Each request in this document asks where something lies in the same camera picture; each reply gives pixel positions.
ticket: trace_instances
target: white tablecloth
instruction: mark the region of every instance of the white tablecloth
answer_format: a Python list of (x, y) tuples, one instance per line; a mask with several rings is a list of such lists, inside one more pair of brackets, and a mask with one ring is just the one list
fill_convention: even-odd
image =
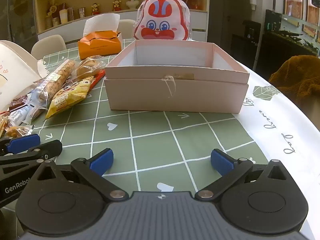
[(250, 72), (249, 88), (235, 117), (269, 161), (281, 160), (287, 168), (309, 205), (301, 232), (320, 239), (320, 132), (286, 96), (242, 66)]

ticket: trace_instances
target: yellow snack package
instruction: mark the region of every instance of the yellow snack package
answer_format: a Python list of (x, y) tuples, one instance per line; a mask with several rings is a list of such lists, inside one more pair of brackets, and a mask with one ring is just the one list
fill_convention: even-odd
[(86, 98), (94, 77), (87, 77), (79, 82), (74, 82), (60, 89), (53, 97), (46, 119), (69, 109)]

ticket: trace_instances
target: bunny plush bag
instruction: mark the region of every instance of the bunny plush bag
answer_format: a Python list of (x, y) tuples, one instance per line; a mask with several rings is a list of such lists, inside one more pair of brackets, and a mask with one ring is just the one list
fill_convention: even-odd
[(182, 0), (144, 0), (134, 26), (137, 40), (192, 40), (190, 11)]

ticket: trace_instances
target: open box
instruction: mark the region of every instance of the open box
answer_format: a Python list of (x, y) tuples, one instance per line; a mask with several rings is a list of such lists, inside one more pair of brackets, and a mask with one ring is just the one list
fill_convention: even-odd
[(213, 43), (136, 40), (105, 68), (112, 110), (240, 112), (249, 73)]

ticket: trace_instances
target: white tissue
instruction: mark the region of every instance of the white tissue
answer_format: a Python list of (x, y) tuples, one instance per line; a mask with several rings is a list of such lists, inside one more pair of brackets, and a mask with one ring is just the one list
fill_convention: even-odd
[(96, 15), (85, 22), (83, 36), (92, 32), (114, 31), (118, 29), (120, 14), (105, 13)]

